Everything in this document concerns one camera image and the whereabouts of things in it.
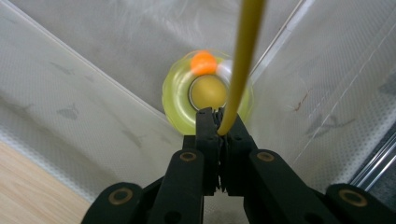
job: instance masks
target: orange ball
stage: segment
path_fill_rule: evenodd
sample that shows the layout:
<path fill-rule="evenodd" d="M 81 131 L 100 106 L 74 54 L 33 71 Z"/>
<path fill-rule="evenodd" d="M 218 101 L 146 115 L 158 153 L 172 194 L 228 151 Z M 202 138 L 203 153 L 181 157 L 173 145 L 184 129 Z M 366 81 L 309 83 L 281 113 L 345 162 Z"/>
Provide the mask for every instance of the orange ball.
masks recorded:
<path fill-rule="evenodd" d="M 198 51 L 191 59 L 191 71 L 196 76 L 215 74 L 218 63 L 207 50 Z"/>

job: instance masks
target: light wood floor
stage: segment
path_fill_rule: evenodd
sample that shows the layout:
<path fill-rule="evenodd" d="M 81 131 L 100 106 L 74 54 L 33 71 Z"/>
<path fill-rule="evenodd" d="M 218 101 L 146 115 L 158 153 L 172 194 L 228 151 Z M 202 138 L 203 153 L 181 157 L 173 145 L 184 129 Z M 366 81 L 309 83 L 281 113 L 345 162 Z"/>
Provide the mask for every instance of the light wood floor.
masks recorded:
<path fill-rule="evenodd" d="M 80 223 L 90 204 L 0 142 L 0 223 Z"/>

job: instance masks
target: brass screw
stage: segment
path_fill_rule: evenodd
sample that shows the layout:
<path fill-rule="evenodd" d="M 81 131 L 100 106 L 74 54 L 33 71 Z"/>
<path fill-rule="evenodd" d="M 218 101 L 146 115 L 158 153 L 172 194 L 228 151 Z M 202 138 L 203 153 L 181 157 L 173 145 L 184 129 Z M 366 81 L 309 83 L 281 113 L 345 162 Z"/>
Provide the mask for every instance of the brass screw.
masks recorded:
<path fill-rule="evenodd" d="M 268 152 L 259 152 L 257 158 L 261 161 L 273 161 L 275 159 L 275 157 Z"/>
<path fill-rule="evenodd" d="M 338 195 L 342 200 L 357 207 L 364 207 L 367 205 L 367 200 L 358 192 L 351 189 L 340 189 Z"/>
<path fill-rule="evenodd" d="M 120 205 L 123 203 L 128 203 L 132 197 L 134 197 L 134 193 L 131 189 L 120 188 L 111 192 L 111 194 L 108 196 L 108 201 L 113 205 Z"/>
<path fill-rule="evenodd" d="M 192 152 L 183 152 L 180 154 L 180 159 L 183 161 L 194 161 L 195 159 L 197 159 L 197 155 Z"/>

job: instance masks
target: yellow rod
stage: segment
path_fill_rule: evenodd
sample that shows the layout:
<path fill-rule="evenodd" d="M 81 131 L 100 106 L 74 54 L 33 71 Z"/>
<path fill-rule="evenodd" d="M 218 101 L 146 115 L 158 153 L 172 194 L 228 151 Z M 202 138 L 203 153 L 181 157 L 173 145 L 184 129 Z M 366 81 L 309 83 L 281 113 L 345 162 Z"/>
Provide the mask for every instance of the yellow rod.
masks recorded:
<path fill-rule="evenodd" d="M 239 104 L 248 82 L 249 68 L 260 29 L 262 9 L 265 0 L 244 0 L 238 27 L 236 51 L 234 55 L 233 76 L 230 95 L 225 107 L 224 117 L 218 135 L 225 135 L 233 127 Z"/>

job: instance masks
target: yellow stick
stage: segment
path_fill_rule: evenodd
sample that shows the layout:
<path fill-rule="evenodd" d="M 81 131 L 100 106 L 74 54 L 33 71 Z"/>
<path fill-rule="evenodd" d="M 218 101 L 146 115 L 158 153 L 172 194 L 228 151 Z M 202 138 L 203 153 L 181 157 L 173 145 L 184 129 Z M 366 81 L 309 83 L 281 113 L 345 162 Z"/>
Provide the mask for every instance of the yellow stick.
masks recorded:
<path fill-rule="evenodd" d="M 262 8 L 265 0 L 244 0 L 240 15 L 236 51 L 234 55 L 233 76 L 230 95 L 218 135 L 225 135 L 233 127 L 239 104 L 248 81 L 249 68 L 259 33 Z"/>

